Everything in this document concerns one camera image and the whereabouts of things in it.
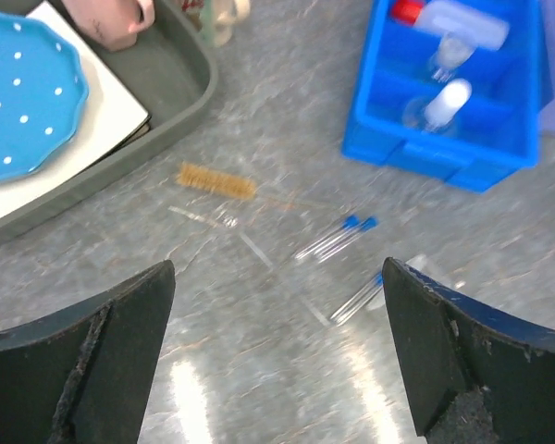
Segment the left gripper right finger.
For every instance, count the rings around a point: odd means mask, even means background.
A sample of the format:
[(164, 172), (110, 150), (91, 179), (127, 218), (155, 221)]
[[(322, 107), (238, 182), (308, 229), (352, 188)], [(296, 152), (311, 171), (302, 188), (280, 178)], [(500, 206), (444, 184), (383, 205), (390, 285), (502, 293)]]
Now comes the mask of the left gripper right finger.
[(429, 443), (555, 443), (555, 330), (389, 257), (388, 320), (413, 426)]

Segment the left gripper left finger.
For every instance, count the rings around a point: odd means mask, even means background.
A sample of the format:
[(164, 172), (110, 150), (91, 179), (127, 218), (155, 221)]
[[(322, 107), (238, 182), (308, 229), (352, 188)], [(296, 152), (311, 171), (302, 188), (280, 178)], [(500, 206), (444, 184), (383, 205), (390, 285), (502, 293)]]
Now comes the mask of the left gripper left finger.
[(0, 443), (135, 443), (175, 294), (159, 262), (0, 331)]

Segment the round glass flask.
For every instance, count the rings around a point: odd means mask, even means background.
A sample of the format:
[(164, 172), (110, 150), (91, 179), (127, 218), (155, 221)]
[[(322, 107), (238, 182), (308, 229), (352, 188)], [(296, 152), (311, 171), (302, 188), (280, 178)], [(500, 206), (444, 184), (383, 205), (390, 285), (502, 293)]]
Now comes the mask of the round glass flask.
[(432, 134), (452, 131), (455, 118), (472, 95), (468, 80), (456, 79), (448, 82), (435, 97), (417, 97), (405, 106), (401, 123), (409, 129)]

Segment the small glass stoppered bottle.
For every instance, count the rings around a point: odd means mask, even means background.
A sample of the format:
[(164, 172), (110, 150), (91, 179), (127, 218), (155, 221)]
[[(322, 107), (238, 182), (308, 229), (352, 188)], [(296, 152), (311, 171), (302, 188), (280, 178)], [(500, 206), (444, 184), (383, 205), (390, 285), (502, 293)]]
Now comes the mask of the small glass stoppered bottle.
[(475, 47), (464, 36), (445, 34), (440, 40), (437, 51), (429, 60), (430, 79), (440, 83), (448, 82), (474, 51)]

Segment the red cap wash bottle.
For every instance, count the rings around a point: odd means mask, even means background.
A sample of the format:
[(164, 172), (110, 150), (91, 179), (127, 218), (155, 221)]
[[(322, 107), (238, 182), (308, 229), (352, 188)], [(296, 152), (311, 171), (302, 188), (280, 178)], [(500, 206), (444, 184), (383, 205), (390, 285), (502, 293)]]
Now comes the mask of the red cap wash bottle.
[(507, 21), (458, 1), (394, 1), (389, 16), (420, 31), (453, 34), (492, 51), (503, 46), (510, 31)]

